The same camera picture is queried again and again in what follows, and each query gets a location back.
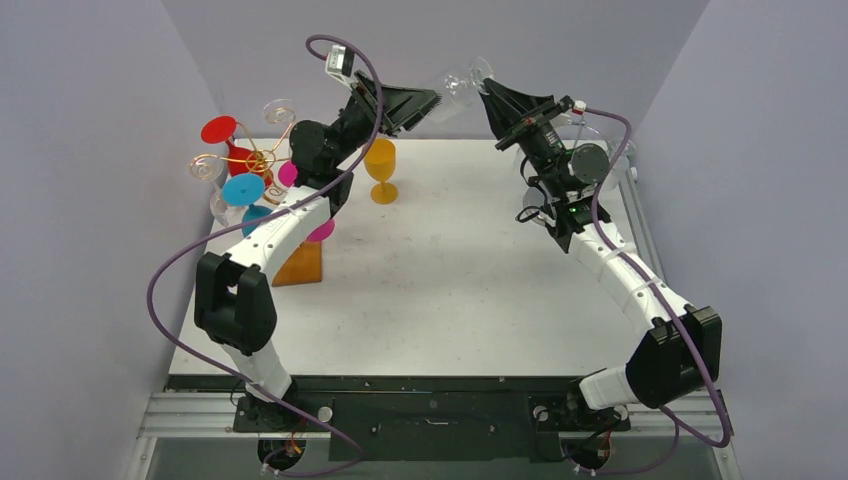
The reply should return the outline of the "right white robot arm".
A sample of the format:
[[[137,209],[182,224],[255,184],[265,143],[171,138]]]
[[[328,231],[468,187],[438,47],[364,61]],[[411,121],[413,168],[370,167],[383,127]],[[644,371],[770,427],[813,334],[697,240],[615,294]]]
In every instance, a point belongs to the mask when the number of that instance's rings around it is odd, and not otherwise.
[[[600,204],[600,189],[611,172],[604,147],[567,145],[556,117],[583,113],[568,96],[534,96],[483,80],[481,99],[496,147],[518,146],[525,182],[542,204],[517,219],[544,223],[560,248],[573,256],[607,291],[643,336],[629,360],[582,378],[564,400],[566,418],[588,427],[604,409],[630,403],[658,408],[694,390],[711,387],[720,366],[722,321],[710,307],[695,308],[675,293],[642,260]]]

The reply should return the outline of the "pink wine glass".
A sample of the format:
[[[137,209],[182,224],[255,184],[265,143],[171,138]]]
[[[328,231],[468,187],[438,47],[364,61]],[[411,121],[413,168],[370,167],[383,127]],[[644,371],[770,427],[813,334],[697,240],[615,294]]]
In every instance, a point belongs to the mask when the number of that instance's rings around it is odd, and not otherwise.
[[[298,175],[297,167],[291,160],[287,160],[282,164],[277,173],[279,182],[286,188],[292,187]],[[306,241],[309,243],[321,243],[329,238],[335,230],[335,220],[333,218],[326,221],[320,227],[310,233]]]

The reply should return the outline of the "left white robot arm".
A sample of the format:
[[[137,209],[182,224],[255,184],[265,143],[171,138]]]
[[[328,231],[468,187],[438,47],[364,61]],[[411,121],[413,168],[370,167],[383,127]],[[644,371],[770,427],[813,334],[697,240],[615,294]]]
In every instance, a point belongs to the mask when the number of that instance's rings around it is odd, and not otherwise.
[[[301,120],[291,130],[297,176],[285,201],[225,253],[206,253],[198,261],[195,325],[230,356],[272,429],[291,427],[299,405],[286,395],[293,379],[272,342],[277,312],[268,277],[347,201],[353,178],[340,164],[363,153],[373,133],[412,130],[440,102],[434,90],[388,86],[356,72],[333,123]]]

